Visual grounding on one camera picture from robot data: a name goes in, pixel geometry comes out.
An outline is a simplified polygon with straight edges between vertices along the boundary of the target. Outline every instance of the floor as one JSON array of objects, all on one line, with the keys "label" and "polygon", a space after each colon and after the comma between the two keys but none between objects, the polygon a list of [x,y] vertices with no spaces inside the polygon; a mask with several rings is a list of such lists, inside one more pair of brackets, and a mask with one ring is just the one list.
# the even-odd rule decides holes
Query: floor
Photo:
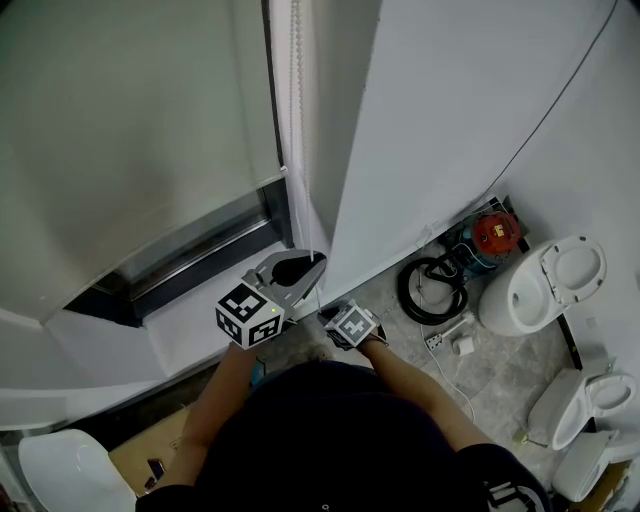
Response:
[{"label": "floor", "polygon": [[[427,254],[437,252],[427,249]],[[420,327],[402,311],[396,299],[396,275],[405,261],[351,292],[348,297],[368,308],[380,318],[389,341],[389,348],[404,360],[437,380],[469,414],[465,400],[449,387],[421,341]],[[446,293],[429,282],[423,296],[436,302]],[[469,307],[477,310],[486,279],[472,280],[467,285]],[[440,304],[446,308],[446,301]],[[426,337],[445,330],[455,320],[436,327],[424,326]],[[456,356],[450,341],[462,335],[472,335],[475,351]],[[543,330],[521,338],[504,338],[488,332],[479,322],[456,331],[435,355],[447,378],[473,405],[476,424],[496,443],[511,450],[515,456],[547,487],[563,454],[531,443],[516,444],[514,434],[526,426],[529,410],[561,368],[573,368],[565,338],[557,322]],[[309,353],[324,353],[337,361],[370,366],[356,350],[344,352],[326,338],[315,315],[310,315],[285,332],[277,342],[262,350],[266,371],[287,368],[305,360]]]}]

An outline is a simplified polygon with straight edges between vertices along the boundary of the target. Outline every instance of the cardboard box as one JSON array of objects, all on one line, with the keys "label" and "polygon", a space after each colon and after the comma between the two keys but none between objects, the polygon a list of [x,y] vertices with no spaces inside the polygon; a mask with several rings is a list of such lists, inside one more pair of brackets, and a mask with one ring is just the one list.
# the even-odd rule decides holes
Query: cardboard box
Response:
[{"label": "cardboard box", "polygon": [[627,477],[631,461],[609,464],[588,496],[569,507],[571,512],[600,512]]},{"label": "cardboard box", "polygon": [[153,472],[147,461],[158,459],[165,470],[180,445],[189,409],[185,408],[156,423],[109,453],[109,458],[136,496],[144,496],[145,483]]}]

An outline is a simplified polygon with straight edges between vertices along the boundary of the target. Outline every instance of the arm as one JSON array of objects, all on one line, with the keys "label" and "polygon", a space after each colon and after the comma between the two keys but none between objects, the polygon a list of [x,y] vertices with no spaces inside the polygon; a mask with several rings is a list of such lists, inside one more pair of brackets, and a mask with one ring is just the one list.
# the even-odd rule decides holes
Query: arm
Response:
[{"label": "arm", "polygon": [[229,345],[209,384],[191,407],[176,456],[155,489],[195,484],[218,431],[247,398],[255,362],[253,350]]},{"label": "arm", "polygon": [[431,416],[455,451],[474,444],[492,443],[426,373],[403,361],[378,341],[364,341],[358,348],[391,391],[414,402]]}]

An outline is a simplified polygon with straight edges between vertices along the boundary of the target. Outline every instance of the toilet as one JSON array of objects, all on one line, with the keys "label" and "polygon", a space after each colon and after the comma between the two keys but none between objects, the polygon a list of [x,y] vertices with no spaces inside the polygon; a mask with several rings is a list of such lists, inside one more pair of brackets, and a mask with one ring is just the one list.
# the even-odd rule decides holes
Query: toilet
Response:
[{"label": "toilet", "polygon": [[636,380],[626,373],[592,374],[565,368],[529,413],[529,437],[562,450],[591,418],[623,411],[636,396]]},{"label": "toilet", "polygon": [[589,237],[545,242],[489,284],[478,318],[501,336],[536,332],[598,291],[606,270],[602,247]]},{"label": "toilet", "polygon": [[48,512],[134,512],[136,496],[109,453],[80,430],[27,437],[18,457],[36,498]]},{"label": "toilet", "polygon": [[583,432],[569,448],[551,485],[568,500],[579,503],[591,492],[609,464],[639,455],[638,432]]}]

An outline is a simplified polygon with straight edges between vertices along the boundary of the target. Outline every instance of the white wall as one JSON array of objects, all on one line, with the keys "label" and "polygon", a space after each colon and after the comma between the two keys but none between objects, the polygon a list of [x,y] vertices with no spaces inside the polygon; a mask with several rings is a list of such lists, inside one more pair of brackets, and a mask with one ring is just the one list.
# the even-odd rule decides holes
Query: white wall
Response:
[{"label": "white wall", "polygon": [[308,53],[311,199],[333,238],[382,0],[311,0]]},{"label": "white wall", "polygon": [[0,310],[0,390],[76,388],[90,382],[49,329]]},{"label": "white wall", "polygon": [[383,1],[323,295],[395,263],[483,193],[610,5]]},{"label": "white wall", "polygon": [[[567,320],[579,348],[604,344],[640,379],[639,93],[640,17],[623,1],[497,190],[513,198],[534,242],[578,233],[600,242],[607,256],[604,284],[571,308]],[[640,397],[637,404],[628,424],[640,424]]]},{"label": "white wall", "polygon": [[60,311],[46,324],[64,351],[91,377],[91,386],[162,381],[165,371],[146,329]]}]

